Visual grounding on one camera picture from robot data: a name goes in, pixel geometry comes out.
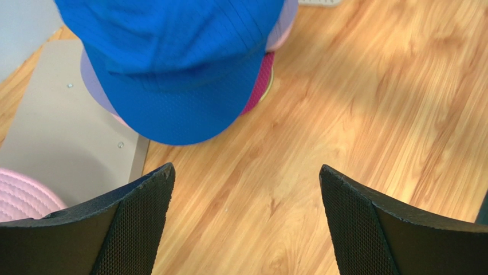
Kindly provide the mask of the magenta baseball cap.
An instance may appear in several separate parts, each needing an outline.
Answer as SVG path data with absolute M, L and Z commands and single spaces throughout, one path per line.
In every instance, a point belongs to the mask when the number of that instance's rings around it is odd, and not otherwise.
M 274 56 L 275 56 L 274 52 L 265 54 L 265 56 L 262 60 L 262 63 L 261 63 L 261 67 L 259 70 L 258 77 L 257 77 L 256 82 L 254 84 L 253 91 L 251 93 L 251 96 L 250 96 L 245 108 L 241 112 L 241 115 L 244 115 L 244 114 L 250 112 L 259 103 L 259 100 L 260 100 L 260 98 L 261 98 L 262 94 L 264 93 L 266 86 L 267 86 L 267 82 L 268 82 L 269 75 L 270 75 L 270 70 L 274 64 Z

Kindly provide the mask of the pink bucket hat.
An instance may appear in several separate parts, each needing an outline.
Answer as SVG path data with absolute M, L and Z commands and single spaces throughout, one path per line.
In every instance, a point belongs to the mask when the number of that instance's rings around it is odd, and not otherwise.
M 39 181 L 1 168 L 1 222 L 41 219 L 65 208 L 61 198 Z

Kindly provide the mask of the blue hat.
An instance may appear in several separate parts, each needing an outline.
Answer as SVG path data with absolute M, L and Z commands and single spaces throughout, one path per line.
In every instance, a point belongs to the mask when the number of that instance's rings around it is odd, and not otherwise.
M 204 142 L 245 108 L 284 1 L 56 1 L 116 113 L 166 145 Z

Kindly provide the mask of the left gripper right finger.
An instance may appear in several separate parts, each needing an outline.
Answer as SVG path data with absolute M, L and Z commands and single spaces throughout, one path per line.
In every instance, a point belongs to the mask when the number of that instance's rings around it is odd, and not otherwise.
M 487 226 L 437 215 L 323 165 L 320 187 L 341 274 L 486 274 Z

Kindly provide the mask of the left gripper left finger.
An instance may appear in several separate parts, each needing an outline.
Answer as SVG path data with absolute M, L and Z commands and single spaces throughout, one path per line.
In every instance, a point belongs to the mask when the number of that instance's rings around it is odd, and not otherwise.
M 175 176 L 167 163 L 41 219 L 1 223 L 1 273 L 151 274 Z

